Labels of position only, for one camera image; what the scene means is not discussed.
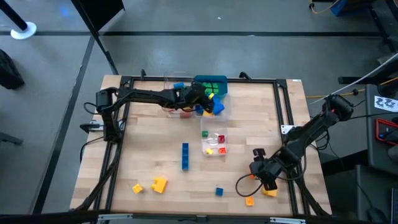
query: black bag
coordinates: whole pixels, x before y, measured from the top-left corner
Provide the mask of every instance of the black bag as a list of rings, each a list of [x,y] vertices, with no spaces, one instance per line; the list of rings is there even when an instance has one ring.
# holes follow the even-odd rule
[[[14,90],[24,83],[12,59],[0,50],[0,85]]]

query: metal pole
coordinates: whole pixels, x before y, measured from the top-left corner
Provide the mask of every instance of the metal pole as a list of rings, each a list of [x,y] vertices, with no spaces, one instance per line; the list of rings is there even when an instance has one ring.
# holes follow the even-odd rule
[[[17,26],[24,31],[27,29],[26,22],[8,5],[5,0],[0,0],[0,9],[7,15]]]

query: wooden table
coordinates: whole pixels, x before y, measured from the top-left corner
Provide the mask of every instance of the wooden table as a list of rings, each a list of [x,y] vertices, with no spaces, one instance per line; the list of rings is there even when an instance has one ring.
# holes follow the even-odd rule
[[[119,86],[121,77],[107,75],[102,88]],[[309,119],[303,86],[299,80],[287,80],[295,125]],[[134,82],[134,88],[162,90],[163,82]],[[270,84],[229,83],[232,113],[228,121],[228,154],[205,157],[201,151],[200,120],[198,118],[168,118],[159,105],[131,103],[124,135],[123,149],[112,201],[112,212],[195,214],[195,215],[283,215],[292,214],[287,183],[277,180],[278,196],[267,197],[258,191],[254,206],[235,192],[239,177],[249,172],[252,150],[263,147],[267,155],[281,145],[273,87]],[[287,121],[284,103],[284,120]],[[88,141],[103,133],[90,133]],[[182,143],[189,143],[190,169],[181,169]],[[71,208],[79,206],[97,184],[106,142],[86,146],[80,166]],[[307,149],[305,182],[309,191],[324,210],[331,213],[318,152]],[[163,194],[151,189],[155,177],[169,180]],[[135,194],[131,187],[140,184],[145,192]],[[252,192],[258,180],[244,179],[239,184],[242,193]],[[215,196],[216,187],[224,189]],[[101,206],[104,207],[108,186],[104,187]],[[295,189],[298,210],[303,213],[298,188]]]

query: gray floor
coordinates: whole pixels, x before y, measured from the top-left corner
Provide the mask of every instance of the gray floor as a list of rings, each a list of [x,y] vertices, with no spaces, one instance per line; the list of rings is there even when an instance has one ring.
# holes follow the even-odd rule
[[[69,0],[8,1],[40,31],[87,30]],[[102,30],[113,31],[377,31],[369,14],[335,17],[314,15],[308,1],[280,0],[134,0]],[[318,4],[317,9],[328,4]],[[383,2],[376,3],[387,30],[398,24]],[[0,24],[9,24],[0,13]],[[24,140],[22,146],[0,143],[0,213],[29,213],[50,156],[53,140],[68,103],[88,43],[88,36],[37,36],[25,41],[0,36],[0,49],[17,64],[26,84],[20,90],[0,88],[1,131]],[[120,72],[148,75],[187,72],[236,77],[245,71],[259,78],[299,78],[306,95],[324,95],[341,85],[339,76],[362,76],[388,53],[375,38],[353,37],[102,37]],[[79,169],[79,150],[86,133],[79,124],[90,120],[82,104],[94,102],[103,75],[111,69],[95,45],[87,65],[65,143],[44,212],[67,211]],[[363,95],[350,96],[353,103]],[[321,104],[309,106],[311,114]],[[365,113],[364,105],[355,115]],[[331,145],[339,156],[366,148],[364,120],[330,129]]]

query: white base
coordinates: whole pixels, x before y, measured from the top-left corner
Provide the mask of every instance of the white base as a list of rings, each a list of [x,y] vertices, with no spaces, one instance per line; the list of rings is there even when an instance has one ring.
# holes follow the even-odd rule
[[[33,22],[26,22],[27,28],[23,32],[17,32],[11,30],[11,37],[17,40],[24,40],[26,38],[32,37],[37,30],[37,26]]]

